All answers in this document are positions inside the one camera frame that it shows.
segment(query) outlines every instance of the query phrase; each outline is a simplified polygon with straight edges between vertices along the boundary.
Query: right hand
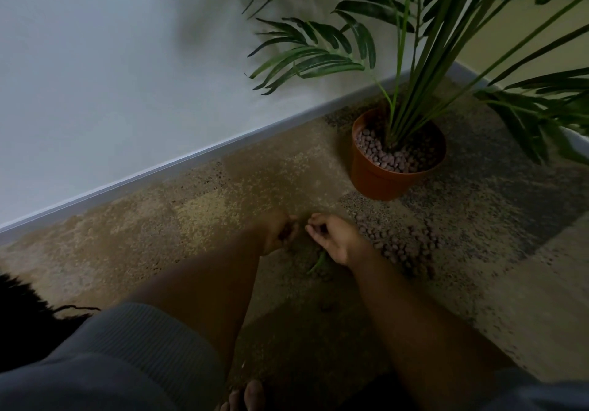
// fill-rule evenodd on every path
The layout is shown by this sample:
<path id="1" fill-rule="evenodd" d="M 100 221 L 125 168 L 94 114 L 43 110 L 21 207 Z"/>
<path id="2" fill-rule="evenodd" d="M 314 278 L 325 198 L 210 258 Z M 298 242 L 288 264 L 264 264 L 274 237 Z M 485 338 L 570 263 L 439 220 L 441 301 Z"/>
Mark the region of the right hand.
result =
<path id="1" fill-rule="evenodd" d="M 335 214 L 312 214 L 305 230 L 343 266 L 353 266 L 367 251 L 372 251 L 372 245 L 357 228 Z"/>

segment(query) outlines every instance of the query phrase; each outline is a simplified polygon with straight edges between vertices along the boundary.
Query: person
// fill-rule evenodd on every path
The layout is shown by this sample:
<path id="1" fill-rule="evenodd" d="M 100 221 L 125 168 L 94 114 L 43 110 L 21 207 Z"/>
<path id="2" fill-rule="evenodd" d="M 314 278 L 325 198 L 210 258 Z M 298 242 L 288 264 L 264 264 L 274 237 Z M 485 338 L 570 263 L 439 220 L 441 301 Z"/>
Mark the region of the person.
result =
<path id="1" fill-rule="evenodd" d="M 273 209 L 223 246 L 157 274 L 87 320 L 44 360 L 0 375 L 0 409 L 213 409 L 259 259 L 292 242 L 297 220 Z M 414 288 L 341 217 L 313 214 L 305 230 L 352 272 L 394 370 L 418 407 L 587 407 L 586 384 L 539 384 Z M 233 392 L 221 409 L 236 411 L 240 400 Z M 247 385 L 243 401 L 247 411 L 264 409 L 260 382 Z"/>

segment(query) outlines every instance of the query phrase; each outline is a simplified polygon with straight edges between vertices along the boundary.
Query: white skirting board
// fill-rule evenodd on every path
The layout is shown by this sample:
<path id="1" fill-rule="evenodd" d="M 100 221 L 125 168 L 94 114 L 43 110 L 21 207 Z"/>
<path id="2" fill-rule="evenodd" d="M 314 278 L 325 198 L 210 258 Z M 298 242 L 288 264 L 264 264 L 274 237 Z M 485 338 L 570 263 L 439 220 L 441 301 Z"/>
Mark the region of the white skirting board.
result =
<path id="1" fill-rule="evenodd" d="M 465 84 L 476 77 L 476 73 L 464 65 L 455 62 L 450 68 L 447 76 L 454 82 Z M 408 74 L 401 76 L 401 82 L 407 80 Z M 382 81 L 382 85 L 391 89 L 394 87 L 394 78 Z M 482 80 L 477 86 L 484 87 L 486 83 Z M 274 124 L 265 126 L 257 131 L 247 133 L 239 138 L 232 139 L 215 147 L 195 152 L 194 154 L 179 158 L 175 161 L 165 163 L 157 168 L 149 169 L 140 174 L 128 177 L 104 188 L 97 189 L 90 193 L 71 199 L 61 205 L 48 208 L 41 213 L 31 215 L 0 229 L 0 245 L 15 241 L 20 236 L 47 227 L 53 223 L 62 221 L 73 215 L 82 214 L 86 210 L 99 206 L 103 203 L 121 198 L 130 192 L 139 190 L 153 182 L 162 181 L 174 177 L 181 172 L 191 169 L 197 165 L 203 164 L 212 159 L 219 158 L 225 154 L 236 151 L 242 147 L 253 144 L 262 139 L 268 138 L 276 133 L 291 129 L 307 121 L 321 117 L 335 110 L 341 109 L 346 105 L 368 98 L 369 96 L 378 95 L 379 89 L 376 85 L 366 87 L 349 95 L 335 99 L 316 108 L 301 112 L 290 118 L 278 121 Z M 565 130 L 572 146 L 581 154 L 589 158 L 589 139 L 576 132 Z"/>

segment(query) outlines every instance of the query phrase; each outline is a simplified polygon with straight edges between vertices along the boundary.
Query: artificial plant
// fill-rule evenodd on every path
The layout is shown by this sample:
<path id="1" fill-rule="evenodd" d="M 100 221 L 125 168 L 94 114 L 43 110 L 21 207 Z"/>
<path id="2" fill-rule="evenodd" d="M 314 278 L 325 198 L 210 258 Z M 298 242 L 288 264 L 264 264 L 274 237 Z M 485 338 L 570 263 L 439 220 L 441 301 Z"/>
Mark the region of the artificial plant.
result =
<path id="1" fill-rule="evenodd" d="M 253 10 L 253 17 L 272 1 L 251 0 L 245 11 Z M 250 77 L 256 78 L 268 71 L 255 89 L 265 89 L 263 94 L 269 95 L 293 76 L 316 78 L 348 71 L 369 72 L 372 76 L 376 65 L 375 44 L 369 29 L 356 16 L 359 14 L 390 23 L 396 29 L 396 81 L 400 79 L 408 35 L 414 37 L 413 48 L 409 50 L 412 53 L 409 81 L 402 97 L 399 96 L 398 82 L 389 95 L 372 76 L 389 107 L 385 128 L 387 146 L 400 146 L 428 121 L 442 115 L 457 97 L 475 87 L 487 74 L 582 0 L 566 0 L 556 14 L 514 44 L 456 95 L 433 102 L 434 90 L 466 43 L 511 1 L 343 0 L 333 10 L 339 18 L 337 26 L 293 17 L 283 18 L 283 21 L 258 19 L 273 30 L 260 33 L 271 38 L 250 56 L 272 44 L 292 46 L 269 58 Z M 535 3 L 543 5 L 551 1 L 535 0 Z M 519 146 L 536 163 L 549 160 L 547 141 L 550 140 L 563 157 L 589 164 L 589 160 L 573 150 L 561 129 L 564 126 L 583 135 L 589 134 L 589 79 L 585 78 L 589 75 L 589 68 L 551 73 L 511 84 L 504 89 L 498 89 L 495 84 L 520 66 L 566 45 L 588 30 L 589 23 L 563 35 L 509 67 L 490 81 L 486 89 L 475 92 L 482 102 L 499 114 Z M 418 45 L 422 41 L 425 41 L 423 50 L 418 56 Z"/>

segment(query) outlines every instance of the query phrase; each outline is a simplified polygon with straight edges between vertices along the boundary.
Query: potted plant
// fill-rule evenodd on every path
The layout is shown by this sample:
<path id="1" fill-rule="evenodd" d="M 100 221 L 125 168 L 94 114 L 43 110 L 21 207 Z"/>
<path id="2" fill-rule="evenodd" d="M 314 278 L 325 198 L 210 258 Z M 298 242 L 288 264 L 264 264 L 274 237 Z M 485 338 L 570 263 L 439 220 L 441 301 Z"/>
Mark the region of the potted plant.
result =
<path id="1" fill-rule="evenodd" d="M 252 0 L 246 11 L 253 9 Z M 264 0 L 255 16 L 273 0 Z M 460 95 L 501 65 L 582 0 L 566 0 L 556 14 L 527 35 L 449 99 L 437 100 L 433 92 L 465 44 L 512 0 L 343 0 L 334 10 L 337 26 L 293 17 L 282 21 L 258 19 L 272 27 L 270 36 L 250 56 L 272 44 L 288 44 L 265 61 L 250 78 L 267 72 L 254 90 L 269 95 L 294 76 L 317 78 L 331 73 L 368 72 L 376 65 L 372 35 L 357 15 L 390 23 L 396 29 L 396 86 L 392 94 L 379 84 L 386 109 L 363 114 L 353 125 L 351 179 L 367 197 L 390 200 L 403 194 L 417 179 L 441 163 L 445 156 L 443 134 L 432 120 L 443 115 Z M 535 0 L 536 4 L 551 0 Z M 475 96 L 490 105 L 504 121 L 522 150 L 535 163 L 549 161 L 549 145 L 564 158 L 589 163 L 571 147 L 563 128 L 585 136 L 589 133 L 589 68 L 551 73 L 496 87 L 514 70 L 543 54 L 585 34 L 589 24 L 563 35 L 509 67 Z M 401 62 L 408 35 L 413 35 L 412 63 L 406 90 L 399 92 Z M 425 41 L 423 51 L 418 44 Z"/>

